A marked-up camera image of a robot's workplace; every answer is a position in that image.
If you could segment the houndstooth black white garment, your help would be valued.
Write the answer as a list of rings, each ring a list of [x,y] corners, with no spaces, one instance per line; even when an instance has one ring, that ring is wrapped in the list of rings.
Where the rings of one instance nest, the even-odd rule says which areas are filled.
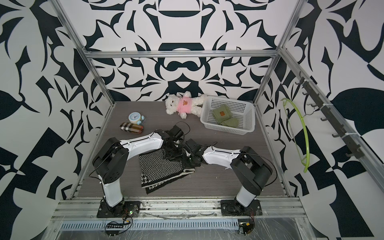
[[[165,154],[163,149],[158,149],[139,155],[141,186],[147,194],[196,171],[194,167],[185,167],[180,161],[167,160]]]

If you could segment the green knitted scarf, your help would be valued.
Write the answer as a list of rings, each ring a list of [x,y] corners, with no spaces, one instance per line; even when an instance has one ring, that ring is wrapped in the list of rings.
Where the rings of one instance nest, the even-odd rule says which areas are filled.
[[[227,120],[233,116],[230,108],[226,104],[220,105],[212,111],[214,119],[221,124],[222,121]]]
[[[221,122],[221,126],[237,128],[239,126],[239,120],[237,118],[229,118]]]

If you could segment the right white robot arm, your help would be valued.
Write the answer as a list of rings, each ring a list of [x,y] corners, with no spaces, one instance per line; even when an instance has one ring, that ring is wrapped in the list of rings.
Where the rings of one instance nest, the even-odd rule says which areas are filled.
[[[183,159],[193,167],[201,164],[218,165],[232,170],[241,183],[234,200],[222,200],[223,216],[257,216],[262,214],[260,201],[256,199],[276,171],[273,164],[258,155],[251,147],[241,150],[225,150],[203,146],[190,139],[183,144]]]

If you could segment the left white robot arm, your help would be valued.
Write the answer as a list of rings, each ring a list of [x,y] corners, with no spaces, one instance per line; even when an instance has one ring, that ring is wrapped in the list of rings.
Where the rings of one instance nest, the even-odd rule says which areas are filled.
[[[120,178],[126,162],[133,157],[139,157],[142,186],[147,193],[194,172],[182,163],[183,141],[184,133],[178,127],[131,140],[108,139],[92,161],[104,193],[97,217],[120,217],[140,206],[140,202],[126,202],[121,191]]]

